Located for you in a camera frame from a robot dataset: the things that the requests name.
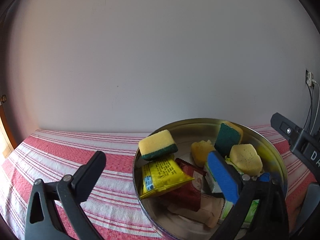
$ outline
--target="yellow snack packet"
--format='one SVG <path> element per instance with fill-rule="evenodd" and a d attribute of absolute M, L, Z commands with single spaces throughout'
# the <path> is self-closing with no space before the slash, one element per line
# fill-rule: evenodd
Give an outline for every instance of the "yellow snack packet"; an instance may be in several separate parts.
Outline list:
<path fill-rule="evenodd" d="M 194 179 L 184 173 L 173 158 L 169 155 L 142 166 L 141 199 L 163 195 Z"/>

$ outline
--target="stainless steel bowl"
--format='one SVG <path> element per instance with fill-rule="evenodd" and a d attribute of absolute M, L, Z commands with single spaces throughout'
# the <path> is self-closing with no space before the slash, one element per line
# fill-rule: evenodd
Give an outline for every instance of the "stainless steel bowl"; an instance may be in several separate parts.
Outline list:
<path fill-rule="evenodd" d="M 178 152 L 175 153 L 175 157 L 192 163 L 193 160 L 190 154 L 191 144 L 201 140 L 211 140 L 214 144 L 222 122 L 223 120 L 210 118 L 187 119 L 167 124 L 152 134 L 168 129 L 179 149 Z M 242 143 L 251 143 L 254 146 L 262 160 L 263 170 L 269 172 L 272 178 L 276 178 L 279 181 L 284 196 L 286 197 L 288 193 L 288 173 L 279 152 L 259 133 L 243 125 L 236 125 L 241 127 L 244 132 Z M 139 196 L 139 188 L 142 183 L 141 166 L 146 163 L 148 162 L 141 158 L 138 149 L 133 163 L 133 183 L 137 196 Z M 173 239 L 207 240 L 219 226 L 207 228 L 202 223 L 172 214 L 163 203 L 159 201 L 159 198 L 138 199 L 141 209 L 150 220 L 152 227 L 156 231 L 160 231 Z M 238 237 L 244 234 L 245 230 L 242 229 Z"/>

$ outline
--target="white cable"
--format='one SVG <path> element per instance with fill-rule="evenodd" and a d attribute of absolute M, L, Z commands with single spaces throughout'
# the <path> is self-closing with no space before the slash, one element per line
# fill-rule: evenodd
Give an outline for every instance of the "white cable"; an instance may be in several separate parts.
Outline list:
<path fill-rule="evenodd" d="M 315 123 L 316 123 L 316 120 L 317 120 L 317 115 L 318 115 L 318 110 L 319 110 L 319 102 L 320 102 L 320 86 L 319 86 L 318 82 L 315 81 L 314 79 L 312 80 L 312 82 L 315 83 L 315 84 L 317 84 L 318 87 L 319 87 L 319 99 L 318 99 L 318 107 L 317 107 L 317 111 L 316 111 L 316 117 L 315 117 L 315 120 L 314 120 L 314 122 L 313 122 L 313 126 L 312 126 L 312 129 L 311 129 L 310 134 L 312 134 L 312 130 L 313 130 L 313 128 L 314 128 L 314 126 L 315 126 Z"/>

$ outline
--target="white wall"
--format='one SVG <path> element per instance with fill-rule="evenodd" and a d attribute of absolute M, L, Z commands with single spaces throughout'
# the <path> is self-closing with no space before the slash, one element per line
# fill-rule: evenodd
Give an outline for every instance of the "white wall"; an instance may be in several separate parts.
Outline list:
<path fill-rule="evenodd" d="M 303 126 L 305 69 L 320 81 L 319 33 L 298 0 L 21 0 L 6 24 L 18 140 L 275 112 Z"/>

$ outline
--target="green scouring pad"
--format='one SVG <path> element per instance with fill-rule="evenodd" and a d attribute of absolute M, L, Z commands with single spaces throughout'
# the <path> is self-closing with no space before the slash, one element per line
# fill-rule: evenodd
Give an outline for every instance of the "green scouring pad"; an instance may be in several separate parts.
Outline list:
<path fill-rule="evenodd" d="M 233 145 L 240 144 L 243 137 L 243 131 L 231 122 L 221 123 L 214 147 L 222 155 L 229 156 Z"/>
<path fill-rule="evenodd" d="M 168 130 L 160 131 L 142 139 L 139 142 L 139 149 L 141 157 L 147 161 L 178 151 L 178 147 Z"/>

